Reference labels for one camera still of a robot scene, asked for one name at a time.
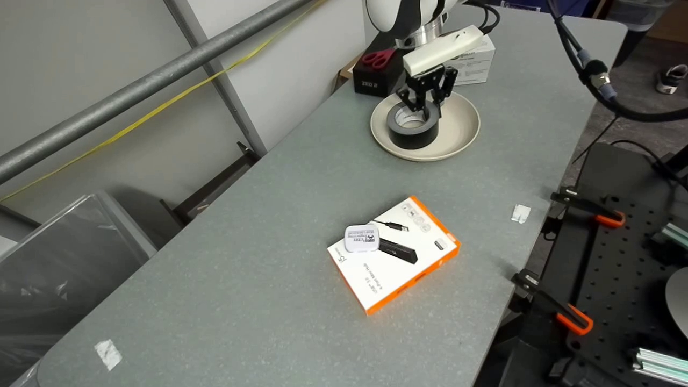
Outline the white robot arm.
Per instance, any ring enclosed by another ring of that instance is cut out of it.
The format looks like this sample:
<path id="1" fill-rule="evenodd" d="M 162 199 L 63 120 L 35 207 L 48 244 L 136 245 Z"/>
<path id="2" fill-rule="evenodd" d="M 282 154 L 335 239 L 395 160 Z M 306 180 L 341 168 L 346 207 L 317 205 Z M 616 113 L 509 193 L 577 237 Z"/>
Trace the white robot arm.
<path id="1" fill-rule="evenodd" d="M 367 18 L 379 32 L 389 32 L 394 39 L 410 39 L 420 51 L 432 43 L 425 30 L 444 19 L 457 0 L 365 0 Z M 398 97 L 410 113 L 428 106 L 441 108 L 455 83 L 455 70 L 435 64 L 428 72 L 407 73 L 407 83 Z"/>

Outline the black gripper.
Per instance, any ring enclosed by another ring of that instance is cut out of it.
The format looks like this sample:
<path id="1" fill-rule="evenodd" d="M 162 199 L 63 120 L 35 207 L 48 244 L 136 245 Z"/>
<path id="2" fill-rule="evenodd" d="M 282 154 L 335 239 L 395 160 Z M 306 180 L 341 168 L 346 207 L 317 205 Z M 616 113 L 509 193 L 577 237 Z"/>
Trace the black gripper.
<path id="1" fill-rule="evenodd" d="M 436 109 L 436 117 L 441 119 L 441 106 L 444 100 L 451 92 L 455 83 L 457 72 L 454 66 L 436 66 L 420 78 L 407 78 L 403 88 L 395 90 L 399 97 L 404 109 L 417 113 L 417 104 L 412 95 L 425 95 L 428 92 L 428 106 Z"/>

